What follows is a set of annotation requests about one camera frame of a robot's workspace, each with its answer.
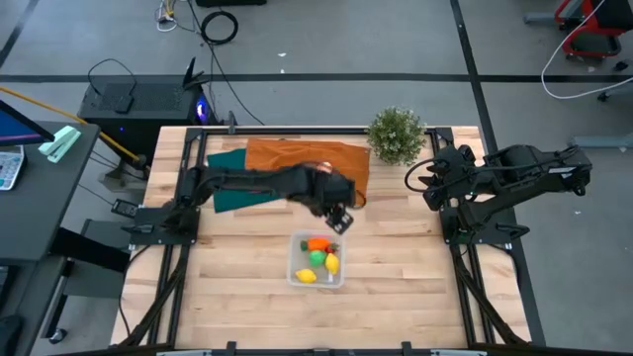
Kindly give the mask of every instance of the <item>toy fruit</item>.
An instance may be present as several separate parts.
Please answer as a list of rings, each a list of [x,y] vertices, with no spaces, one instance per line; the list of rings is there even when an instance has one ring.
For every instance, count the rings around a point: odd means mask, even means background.
[[[325,248],[326,253],[335,253],[336,251],[338,251],[338,245],[336,243],[331,243]]]
[[[328,253],[327,258],[325,258],[325,268],[331,274],[338,273],[338,269],[340,268],[340,262],[338,261],[338,257],[336,257],[333,253]]]
[[[310,259],[311,265],[318,267],[323,264],[323,261],[325,261],[325,256],[325,252],[321,250],[315,250],[310,251],[310,255],[308,258]]]
[[[317,275],[313,270],[303,269],[295,272],[295,276],[303,283],[312,283],[317,280]]]
[[[325,250],[329,246],[329,240],[325,237],[310,237],[308,241],[301,241],[302,251]]]

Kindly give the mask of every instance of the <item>floor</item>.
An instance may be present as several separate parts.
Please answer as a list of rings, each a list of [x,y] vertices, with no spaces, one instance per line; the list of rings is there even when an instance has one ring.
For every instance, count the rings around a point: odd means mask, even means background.
[[[628,96],[599,103],[595,95],[558,101],[544,93],[538,76],[563,35],[555,27],[526,26],[521,18],[527,11],[553,11],[556,2],[482,3],[269,0],[265,6],[227,7],[239,20],[239,33],[217,54],[226,74],[235,78],[233,89],[268,125],[368,124],[381,108],[398,105],[412,108],[430,125],[487,129],[490,124],[498,147],[529,143],[548,150],[564,147],[573,135],[633,132]],[[456,4],[472,48],[470,72],[451,6]],[[196,56],[197,69],[209,72],[210,54],[197,36],[156,30],[157,6],[157,0],[0,2],[0,46],[11,49],[6,60],[0,54],[0,85],[76,112],[88,69],[107,57],[136,74],[181,74]],[[211,12],[196,9],[201,18]],[[186,3],[176,3],[176,16],[182,26],[192,27]],[[22,29],[17,33],[16,25]],[[228,22],[217,20],[209,31],[220,38],[229,29]],[[621,41],[619,58],[633,57],[633,33]],[[574,63],[559,54],[548,74],[565,77],[554,77],[559,82],[549,88],[567,95],[604,86],[600,81],[616,80],[609,74],[617,60]],[[479,77],[469,76],[474,68]],[[125,72],[107,64],[95,74]],[[476,79],[475,86],[470,79]],[[254,123],[225,83],[214,83],[213,89],[221,118],[231,110],[242,125]],[[0,99],[36,120],[65,120],[12,97]],[[488,129],[485,136],[490,146]],[[95,150],[116,159],[101,142]],[[518,222],[532,230],[522,243],[550,346],[633,352],[633,208],[627,199],[633,198],[632,154],[588,149],[594,168],[586,197],[552,194],[515,209]],[[82,184],[111,202],[116,197],[140,201],[138,194],[106,190],[97,182],[104,170],[91,161]],[[63,225],[79,230],[86,218],[116,219],[109,211],[105,202],[78,189]],[[43,340],[33,355],[107,346],[115,313],[113,301],[69,300],[61,322],[68,338],[55,346]]]

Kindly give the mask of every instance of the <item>teal cloth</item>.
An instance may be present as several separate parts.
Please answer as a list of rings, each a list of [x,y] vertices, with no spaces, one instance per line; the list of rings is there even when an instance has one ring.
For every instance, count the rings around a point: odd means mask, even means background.
[[[246,167],[246,149],[236,149],[226,153],[210,154],[207,156],[207,160],[210,167],[244,169]],[[213,197],[216,213],[250,207],[279,199],[277,195],[271,195],[268,193],[239,191],[220,191],[214,193]]]

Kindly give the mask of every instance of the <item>green toy fruit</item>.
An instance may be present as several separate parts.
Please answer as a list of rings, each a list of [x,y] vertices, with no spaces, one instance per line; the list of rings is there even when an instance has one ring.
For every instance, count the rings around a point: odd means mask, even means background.
[[[321,250],[315,250],[315,251],[311,251],[310,252],[310,264],[318,267],[320,265],[323,264],[323,262],[325,261],[325,257],[327,255],[325,254],[325,252],[321,251]]]

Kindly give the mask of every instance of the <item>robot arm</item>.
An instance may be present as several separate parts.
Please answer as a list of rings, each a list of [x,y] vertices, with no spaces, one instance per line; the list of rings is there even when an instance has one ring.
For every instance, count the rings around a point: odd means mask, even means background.
[[[428,186],[426,204],[437,211],[457,199],[457,215],[463,229],[481,229],[495,213],[549,192],[585,194],[591,163],[571,146],[563,151],[541,152],[531,145],[514,145],[484,157],[475,166],[471,148],[452,145],[441,149],[427,169],[432,177],[419,177]],[[480,194],[493,195],[475,202]]]
[[[291,202],[301,203],[316,217],[326,218],[326,223],[337,233],[344,233],[353,223],[345,208],[355,205],[356,189],[348,180],[331,168],[310,164],[297,164],[276,171],[240,170],[214,167],[194,167],[187,171],[179,202],[163,227],[174,231],[188,227],[195,214],[191,208],[203,205],[214,192],[238,190],[270,192]]]

